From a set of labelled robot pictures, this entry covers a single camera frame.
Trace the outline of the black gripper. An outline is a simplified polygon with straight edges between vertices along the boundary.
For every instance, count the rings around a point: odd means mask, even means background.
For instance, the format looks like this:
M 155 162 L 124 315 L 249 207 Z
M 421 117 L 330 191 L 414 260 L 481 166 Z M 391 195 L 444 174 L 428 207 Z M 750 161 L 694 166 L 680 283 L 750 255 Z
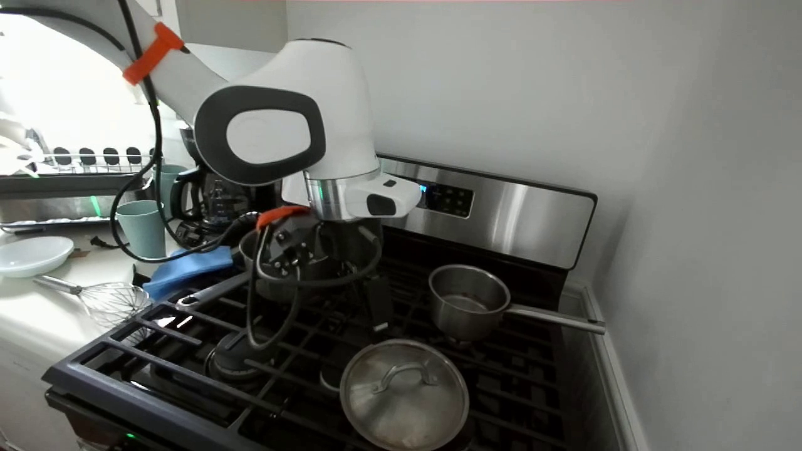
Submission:
M 378 221 L 280 219 L 258 238 L 258 291 L 304 305 L 371 278 L 383 258 Z

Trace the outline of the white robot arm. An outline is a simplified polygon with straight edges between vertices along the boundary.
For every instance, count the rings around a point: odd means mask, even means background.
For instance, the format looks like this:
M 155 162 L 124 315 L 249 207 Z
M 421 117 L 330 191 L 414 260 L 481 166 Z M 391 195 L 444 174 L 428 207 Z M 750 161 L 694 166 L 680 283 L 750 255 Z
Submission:
M 339 40 L 292 40 L 263 68 L 225 80 L 130 0 L 2 0 L 2 10 L 89 46 L 168 103 L 218 179 L 289 181 L 297 195 L 263 214 L 263 227 L 304 211 L 323 224 L 404 219 L 421 200 L 414 184 L 378 169 L 364 78 Z

